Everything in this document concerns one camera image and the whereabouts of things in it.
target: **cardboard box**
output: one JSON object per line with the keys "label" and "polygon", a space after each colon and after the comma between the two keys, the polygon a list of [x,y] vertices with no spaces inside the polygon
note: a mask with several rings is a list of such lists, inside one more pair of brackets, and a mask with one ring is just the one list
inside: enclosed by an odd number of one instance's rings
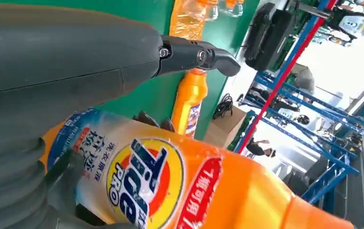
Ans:
{"label": "cardboard box", "polygon": [[210,122],[203,141],[221,148],[227,148],[236,136],[245,115],[246,112],[233,106],[232,116],[230,112],[227,112],[224,118],[220,117]]}

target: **screw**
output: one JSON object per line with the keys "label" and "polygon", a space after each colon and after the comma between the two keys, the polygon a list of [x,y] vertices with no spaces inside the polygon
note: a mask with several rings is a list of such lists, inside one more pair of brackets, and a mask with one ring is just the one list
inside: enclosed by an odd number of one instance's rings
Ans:
{"label": "screw", "polygon": [[197,53],[197,59],[199,61],[205,61],[206,60],[206,52],[204,50],[199,50]]}
{"label": "screw", "polygon": [[164,58],[167,57],[169,55],[169,50],[165,47],[161,47],[160,48],[160,57]]}

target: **black cable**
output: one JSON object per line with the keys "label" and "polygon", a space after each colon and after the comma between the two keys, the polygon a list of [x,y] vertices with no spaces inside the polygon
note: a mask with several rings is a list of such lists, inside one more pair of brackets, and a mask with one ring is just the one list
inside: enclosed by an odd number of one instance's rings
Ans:
{"label": "black cable", "polygon": [[224,117],[226,112],[230,111],[231,116],[233,115],[233,98],[229,93],[225,94],[219,105],[217,105],[216,110],[213,113],[213,119],[219,117]]}

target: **tide logo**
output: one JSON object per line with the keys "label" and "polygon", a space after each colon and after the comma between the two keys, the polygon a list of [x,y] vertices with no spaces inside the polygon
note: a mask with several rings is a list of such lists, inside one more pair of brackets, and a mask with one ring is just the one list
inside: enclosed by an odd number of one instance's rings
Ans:
{"label": "tide logo", "polygon": [[182,192],[181,156],[168,142],[134,139],[111,162],[106,187],[116,222],[161,228]]}

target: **orange liquid bottle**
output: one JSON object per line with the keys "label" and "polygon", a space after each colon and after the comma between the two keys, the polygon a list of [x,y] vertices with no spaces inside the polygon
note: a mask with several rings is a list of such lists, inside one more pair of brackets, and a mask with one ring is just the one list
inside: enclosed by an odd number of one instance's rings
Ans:
{"label": "orange liquid bottle", "polygon": [[225,149],[93,108],[61,126],[44,136],[47,166],[67,150],[81,154],[77,203],[107,224],[354,229],[294,195],[262,165]]}
{"label": "orange liquid bottle", "polygon": [[200,69],[188,71],[179,83],[172,112],[172,123],[178,134],[194,137],[202,100],[206,96],[206,72]]}

